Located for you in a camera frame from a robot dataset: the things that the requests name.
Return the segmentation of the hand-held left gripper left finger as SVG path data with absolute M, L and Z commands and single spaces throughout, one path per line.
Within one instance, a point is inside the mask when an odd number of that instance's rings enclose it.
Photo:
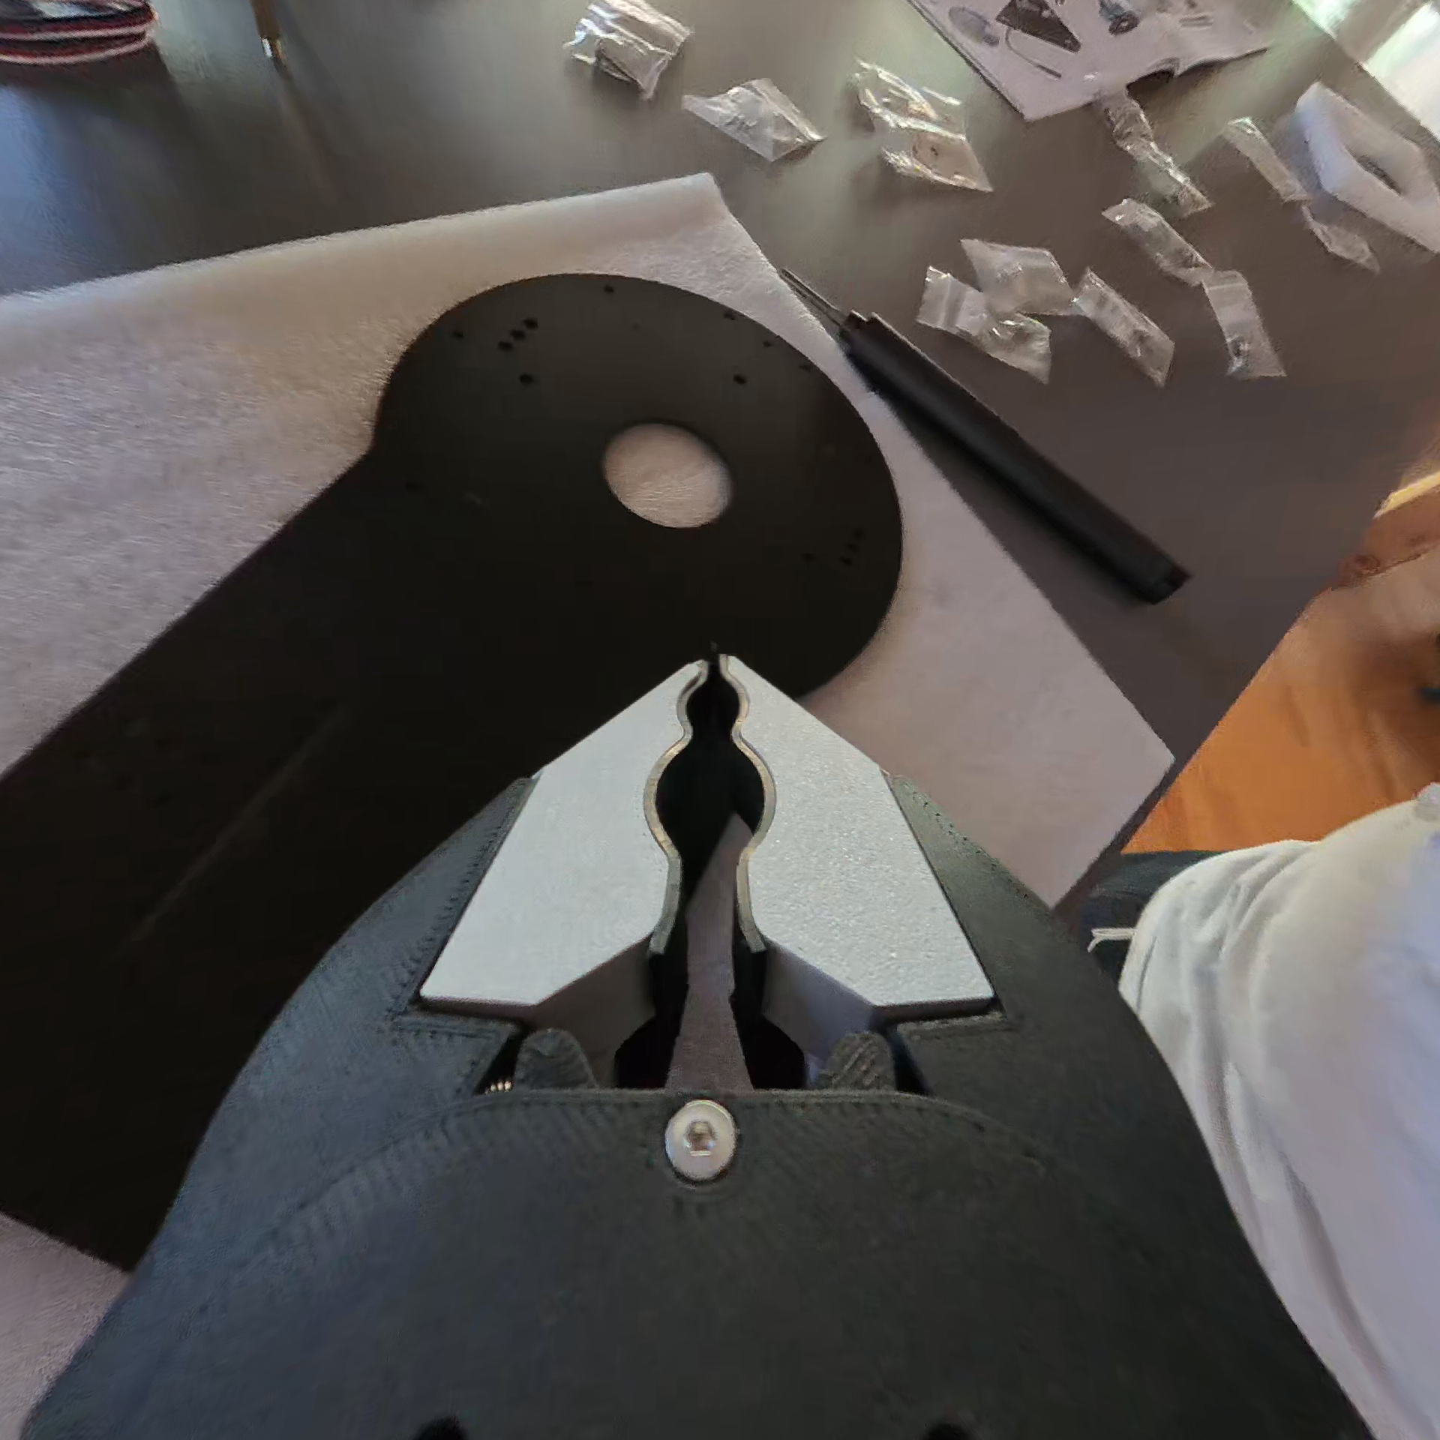
M 659 1088 L 688 997 L 685 908 L 721 836 L 721 677 L 695 660 L 541 766 L 419 987 L 575 1038 Z

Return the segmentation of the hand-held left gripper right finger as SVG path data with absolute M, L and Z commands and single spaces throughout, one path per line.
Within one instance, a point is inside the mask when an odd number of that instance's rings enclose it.
M 849 1033 L 988 1009 L 995 989 L 889 774 L 735 656 L 719 682 L 748 831 L 729 1004 L 750 1081 L 801 1086 Z

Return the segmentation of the black metal base plate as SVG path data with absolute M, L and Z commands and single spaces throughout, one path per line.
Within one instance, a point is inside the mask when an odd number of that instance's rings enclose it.
M 800 697 L 891 605 L 839 384 L 659 281 L 455 305 L 368 447 L 1 788 L 3 1215 L 114 1266 L 236 1071 L 399 877 L 678 665 Z

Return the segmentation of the instruction manual booklet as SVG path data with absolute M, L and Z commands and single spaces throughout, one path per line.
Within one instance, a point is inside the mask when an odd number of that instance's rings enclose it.
M 1024 120 L 1088 106 L 1149 77 L 1240 60 L 1266 27 L 1220 1 L 913 1 Z

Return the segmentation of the dark desk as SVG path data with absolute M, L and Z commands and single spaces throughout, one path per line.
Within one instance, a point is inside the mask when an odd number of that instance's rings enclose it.
M 280 63 L 248 3 L 155 3 L 157 44 L 136 56 L 3 72 L 3 300 L 707 174 L 777 274 L 884 318 L 1189 572 L 1161 603 L 1131 598 L 873 389 L 801 301 L 1175 762 L 1381 500 L 1436 469 L 1436 258 L 1377 236 L 1376 276 L 1335 260 L 1215 142 L 1232 116 L 1281 120 L 1314 80 L 1398 126 L 1372 78 L 1285 5 L 1264 51 L 1141 99 L 1163 147 L 1199 159 L 1211 207 L 1192 243 L 1247 279 L 1285 370 L 1264 380 L 1227 375 L 1203 293 L 1105 221 L 1131 164 L 1095 111 L 1023 120 L 909 3 L 657 3 L 690 36 L 649 101 L 565 51 L 584 3 L 279 8 Z M 851 92 L 856 60 L 957 97 L 992 192 L 894 173 Z M 681 108 L 752 78 L 822 138 L 771 162 Z M 1041 317 L 1043 384 L 918 324 L 928 267 L 976 281 L 963 240 L 1041 246 L 1071 284 L 1091 269 L 1172 337 L 1165 382 L 1083 317 Z

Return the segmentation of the person's white shirt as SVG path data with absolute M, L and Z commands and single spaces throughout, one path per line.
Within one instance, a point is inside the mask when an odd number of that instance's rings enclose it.
M 1437 1436 L 1436 785 L 1167 879 L 1119 989 L 1364 1424 Z

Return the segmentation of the black cylindrical tool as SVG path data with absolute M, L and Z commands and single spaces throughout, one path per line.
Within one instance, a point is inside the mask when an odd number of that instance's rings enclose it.
M 829 324 L 839 349 L 873 389 L 942 433 L 1131 598 L 1156 605 L 1189 581 L 1172 555 L 1088 493 L 882 317 L 844 312 L 784 267 L 779 276 Z

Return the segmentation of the scattered group of screw bags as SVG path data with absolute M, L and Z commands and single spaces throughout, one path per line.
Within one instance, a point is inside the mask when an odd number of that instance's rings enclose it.
M 649 3 L 587 3 L 565 51 L 651 99 L 688 37 L 688 25 Z M 880 138 L 879 154 L 894 173 L 937 188 L 992 192 L 961 128 L 957 97 L 909 84 L 867 60 L 855 61 L 849 84 L 856 106 Z M 767 162 L 808 150 L 822 138 L 803 111 L 762 77 L 716 96 L 683 96 L 681 108 Z M 1215 267 L 1165 219 L 1167 210 L 1184 217 L 1208 209 L 1206 195 L 1158 145 L 1146 113 L 1125 89 L 1098 96 L 1095 108 L 1110 140 L 1161 204 L 1158 209 L 1139 197 L 1125 197 L 1103 210 L 1105 221 L 1129 234 L 1161 274 L 1204 293 L 1225 337 L 1228 373 L 1245 378 L 1281 375 L 1283 365 L 1271 349 L 1247 281 L 1237 270 Z M 1369 274 L 1379 270 L 1364 236 L 1314 214 L 1304 186 L 1251 118 L 1228 120 L 1223 138 L 1264 176 L 1323 250 Z M 963 240 L 961 245 L 976 281 L 928 267 L 915 315 L 918 324 L 961 336 L 1043 384 L 1050 377 L 1050 330 L 1041 317 L 1081 317 L 1105 332 L 1151 384 L 1165 382 L 1175 349 L 1172 337 L 1091 269 L 1071 284 L 1041 246 L 981 240 Z

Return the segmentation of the white foam pouch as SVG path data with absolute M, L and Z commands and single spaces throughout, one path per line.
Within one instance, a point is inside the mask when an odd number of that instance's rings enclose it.
M 417 334 L 561 274 L 731 305 L 856 402 L 892 471 L 901 567 L 868 644 L 807 696 L 1041 898 L 1069 891 L 1168 749 L 707 174 L 3 300 L 3 774 L 361 457 Z

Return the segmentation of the white foam square with hole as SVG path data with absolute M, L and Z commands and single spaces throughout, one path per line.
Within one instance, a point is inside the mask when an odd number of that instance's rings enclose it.
M 1319 82 L 1293 102 L 1287 140 L 1309 190 L 1437 253 L 1431 149 Z

